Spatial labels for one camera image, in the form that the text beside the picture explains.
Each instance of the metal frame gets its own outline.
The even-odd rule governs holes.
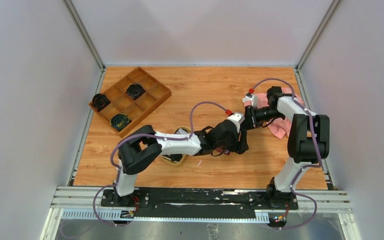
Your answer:
[[[106,66],[103,64],[98,51],[94,47],[92,40],[90,39],[85,27],[82,24],[82,21],[75,9],[75,6],[71,0],[62,0],[64,4],[67,7],[68,12],[70,13],[74,23],[76,24],[81,36],[83,37],[87,47],[89,48],[92,56],[94,57],[96,63],[101,68],[101,76],[99,77],[95,93],[98,93],[101,89],[102,82],[105,75],[105,69]],[[302,99],[304,100],[304,103],[306,106],[308,106],[310,109],[313,108],[313,105],[311,103],[311,100],[309,99],[307,93],[307,88],[305,85],[305,82],[303,80],[303,76],[301,73],[301,69],[303,68],[304,64],[306,63],[307,59],[309,58],[312,50],[314,49],[315,45],[317,44],[320,36],[328,26],[330,20],[334,16],[335,12],[338,10],[338,7],[342,1],[341,0],[332,0],[332,3],[327,10],[326,14],[324,15],[323,20],[321,21],[320,25],[318,26],[317,30],[315,31],[313,37],[311,38],[311,41],[309,42],[307,48],[305,49],[302,57],[300,58],[297,65],[294,66],[294,72],[295,77],[302,95]],[[83,148],[85,145],[86,137],[89,131],[89,127],[91,124],[93,112],[90,111],[83,135],[80,140],[79,148],[77,151],[77,156],[75,158],[73,170],[70,175],[70,182],[74,177],[76,176],[77,167],[80,161],[81,154],[83,152]],[[327,183],[331,183],[332,179],[329,174],[329,170],[327,168],[326,162],[323,162],[323,172],[325,174],[325,179]],[[40,239],[41,240],[54,240],[58,227],[60,224],[61,219],[64,218],[72,218],[72,219],[91,219],[91,209],[93,204],[93,198],[96,194],[96,192],[99,190],[99,187],[79,187],[79,186],[68,186],[68,187],[57,187],[55,191],[55,195],[53,197],[48,216],[46,218],[46,222],[44,224],[42,234]],[[253,191],[253,190],[246,190],[246,189],[239,189],[237,191]],[[335,213],[338,214],[339,220],[341,222],[342,231],[345,236],[345,239],[361,239],[356,222],[354,220],[354,215],[350,206],[350,203],[348,201],[348,197],[345,191],[338,191],[338,190],[297,190],[298,193],[306,194],[312,198],[314,198],[317,202],[317,212],[318,213]],[[314,204],[312,201],[309,201],[306,198],[298,197],[298,204],[299,209],[298,210],[291,210],[291,212],[295,213],[312,213],[314,211]],[[131,210],[129,208],[120,208],[120,207],[101,207],[100,205],[97,206],[98,211],[100,211],[100,216],[104,219],[112,219],[114,217],[114,211],[120,211],[122,209],[125,210]],[[283,210],[256,210],[256,216],[259,219],[248,219],[242,222],[246,223],[256,223],[258,221],[262,221],[264,216],[268,213],[278,213],[283,212]],[[199,222],[204,221],[208,222],[211,220],[208,219],[179,219],[179,218],[172,218],[172,219],[165,219],[165,218],[147,218],[147,219],[136,219],[136,220],[142,220],[142,221],[171,221],[171,222],[180,222],[180,221],[192,221],[192,222]],[[213,222],[229,222],[234,223],[237,220],[235,219],[215,219]]]
[[[105,67],[137,67],[137,64],[106,64]],[[141,64],[141,67],[267,67],[267,68],[295,68],[295,64],[279,64],[279,65],[265,65],[265,64]]]
[[[101,69],[101,73],[100,73],[98,82],[96,84],[95,91],[93,93],[94,95],[98,94],[101,91],[102,83],[104,81],[104,76],[105,76],[106,72],[107,72],[106,67]],[[89,128],[91,127],[91,122],[92,122],[93,116],[94,116],[94,111],[92,109],[89,109],[86,124],[84,125],[83,133],[81,135],[80,143],[79,143],[79,146],[77,149],[77,154],[76,154],[75,159],[74,159],[74,164],[73,164],[73,167],[71,169],[71,172],[70,172],[70,175],[68,178],[67,186],[72,186],[73,182],[74,182],[74,178],[76,177],[77,169],[78,169],[79,163],[80,163],[80,158],[81,158],[82,153],[83,153],[83,148],[85,147],[86,137],[88,136],[88,132],[89,132]]]
[[[73,22],[75,23],[75,26],[77,27],[78,31],[80,32],[81,37],[83,38],[84,42],[86,43],[87,48],[89,49],[90,53],[92,54],[93,58],[95,59],[96,64],[101,69],[101,71],[104,70],[105,65],[101,60],[101,57],[98,54],[97,49],[95,48],[94,44],[92,43],[91,37],[89,36],[88,32],[86,31],[85,26],[82,23],[82,20],[80,19],[79,14],[76,11],[76,8],[72,2],[72,0],[62,0],[64,5],[67,7],[67,11],[70,14],[71,18],[73,19]]]
[[[332,17],[338,10],[338,7],[340,5],[342,0],[333,0],[330,4],[326,14],[324,15],[323,19],[320,22],[320,25],[318,26],[317,30],[315,31],[314,35],[312,36],[307,48],[304,51],[304,54],[299,59],[298,64],[296,65],[296,69],[300,71],[304,64],[306,63],[307,59],[309,58],[311,52],[313,51],[313,48],[316,46],[320,36],[328,26],[329,22],[331,21]]]

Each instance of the wooden table surface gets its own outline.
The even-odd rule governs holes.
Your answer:
[[[134,67],[108,67],[101,92],[133,70]],[[192,107],[201,101],[214,101],[233,112],[244,112],[242,98],[259,80],[281,78],[299,88],[291,67],[143,67],[145,71],[171,89],[172,96],[151,113],[143,125],[154,130],[173,133],[179,126],[190,126]],[[268,81],[256,93],[265,93],[271,86],[285,86]],[[199,106],[193,115],[195,130],[215,127],[226,114],[214,105]],[[112,184],[116,169],[110,154],[121,138],[98,116],[93,115],[74,186]],[[274,137],[267,128],[248,131],[249,150],[242,155],[232,153],[213,157],[188,156],[182,165],[170,166],[157,158],[136,180],[137,187],[238,188],[265,189],[277,175],[286,159],[287,141]],[[298,189],[327,189],[321,169],[310,169],[299,182]]]

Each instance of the pink cloth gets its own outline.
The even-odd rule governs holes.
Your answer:
[[[292,91],[289,87],[282,87],[282,93],[291,94]],[[266,93],[254,93],[254,94],[258,98],[258,103],[257,103],[258,108],[267,107],[269,105],[267,101]],[[297,95],[296,99],[298,99],[298,101],[301,104],[304,104],[303,99],[300,96]],[[251,101],[246,101],[244,103],[245,106],[249,106],[250,104],[251,104]],[[285,134],[289,138],[291,125],[292,125],[291,121],[289,121],[287,118],[285,118],[285,120],[283,120],[282,118],[276,118],[273,121],[273,123],[268,126],[268,129],[278,139],[282,139],[285,136]]]

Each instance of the wooden tray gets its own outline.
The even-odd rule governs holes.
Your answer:
[[[132,84],[140,84],[145,89],[138,99],[133,100],[127,93],[127,88]],[[142,68],[137,67],[114,85],[110,86],[103,94],[111,102],[101,111],[98,111],[92,102],[89,106],[93,111],[120,137],[124,137],[143,119],[157,109],[171,95],[172,91]],[[111,126],[111,119],[117,114],[126,114],[131,123],[121,131]]]

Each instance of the black round object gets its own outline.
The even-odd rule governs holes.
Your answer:
[[[102,93],[98,93],[92,98],[92,106],[99,111],[104,109],[108,104],[110,104],[110,100],[108,100],[107,96]]]
[[[131,97],[131,99],[133,100],[138,99],[144,93],[145,93],[145,89],[139,83],[134,83],[128,86],[126,91],[126,94],[129,95],[129,97]]]
[[[119,113],[111,118],[111,126],[117,131],[123,130],[131,122],[130,118],[124,114]]]

